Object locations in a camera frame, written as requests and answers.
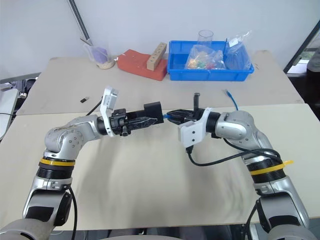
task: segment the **beige tabletop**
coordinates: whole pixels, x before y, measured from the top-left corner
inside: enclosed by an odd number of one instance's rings
[[[201,93],[201,107],[231,107],[228,89],[239,106],[304,103],[268,51],[252,57],[254,73],[244,82],[163,81],[134,75],[114,66],[101,70],[87,58],[53,58],[29,92],[18,115],[84,113],[101,99],[107,85],[119,90],[117,108],[136,110],[160,101],[163,109],[192,108],[192,95]]]
[[[217,112],[234,107],[215,108]],[[320,217],[320,123],[307,104],[246,106],[284,161],[311,218]],[[21,218],[45,145],[44,136],[83,113],[17,116],[0,143],[0,228]],[[208,135],[194,147],[198,162],[237,151]],[[72,174],[78,229],[222,225],[244,223],[258,198],[240,158],[215,166],[190,163],[169,123],[133,131],[128,137],[88,142]],[[62,230],[73,228],[70,210]],[[255,215],[252,221],[258,221]]]

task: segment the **glass cup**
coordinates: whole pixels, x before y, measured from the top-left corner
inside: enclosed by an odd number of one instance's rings
[[[198,43],[199,45],[205,45],[208,48],[211,48],[211,42],[214,33],[210,30],[201,30],[198,33]]]

